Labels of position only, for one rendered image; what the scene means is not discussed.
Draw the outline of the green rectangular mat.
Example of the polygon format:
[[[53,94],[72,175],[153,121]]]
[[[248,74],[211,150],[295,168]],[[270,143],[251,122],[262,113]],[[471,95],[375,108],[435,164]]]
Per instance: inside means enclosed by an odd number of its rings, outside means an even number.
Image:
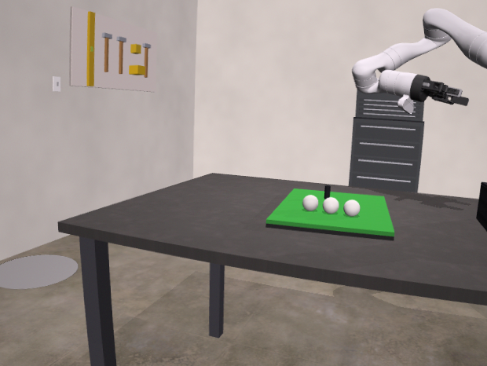
[[[294,188],[268,216],[266,228],[394,241],[394,227],[384,196],[330,190],[330,185],[325,185],[324,191]],[[303,207],[302,201],[308,195],[317,197],[319,204],[316,210],[308,211]],[[334,214],[323,209],[323,202],[329,197],[339,202],[339,209]],[[345,214],[343,207],[348,200],[360,204],[358,215],[350,217]]]

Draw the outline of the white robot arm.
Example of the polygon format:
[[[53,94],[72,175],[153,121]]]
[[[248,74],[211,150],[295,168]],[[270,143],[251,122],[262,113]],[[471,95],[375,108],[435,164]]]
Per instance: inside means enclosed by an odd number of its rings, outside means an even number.
[[[424,13],[423,30],[425,37],[419,42],[398,43],[378,55],[359,60],[352,68],[356,88],[362,93],[389,93],[402,97],[397,106],[412,114],[414,104],[410,88],[417,74],[395,70],[451,39],[468,59],[487,69],[487,32],[439,8]],[[376,78],[377,69],[381,72],[380,80]]]

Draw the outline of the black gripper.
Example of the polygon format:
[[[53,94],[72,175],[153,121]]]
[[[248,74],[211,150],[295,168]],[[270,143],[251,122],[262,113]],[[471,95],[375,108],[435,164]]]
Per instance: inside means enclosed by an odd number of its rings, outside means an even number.
[[[461,97],[462,92],[461,89],[448,87],[443,82],[431,81],[428,76],[416,75],[412,80],[410,97],[412,100],[420,102],[424,102],[428,97],[432,97],[431,99],[435,101],[438,100],[447,104],[455,103],[467,106],[469,99],[467,97]],[[449,100],[449,97],[451,97],[451,100]]]

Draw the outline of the white ball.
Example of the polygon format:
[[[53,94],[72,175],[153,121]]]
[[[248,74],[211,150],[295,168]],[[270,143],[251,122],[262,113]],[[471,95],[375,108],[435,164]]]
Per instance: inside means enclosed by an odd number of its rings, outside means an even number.
[[[303,207],[308,210],[308,211],[313,211],[313,210],[316,210],[317,207],[318,207],[318,199],[317,197],[315,196],[312,196],[312,195],[308,195],[306,196],[303,201],[302,201],[302,205]]]
[[[337,199],[329,197],[323,202],[323,209],[328,214],[334,214],[339,209],[339,202]]]
[[[355,200],[348,200],[343,207],[345,214],[350,217],[358,215],[360,209],[361,209],[360,204]]]

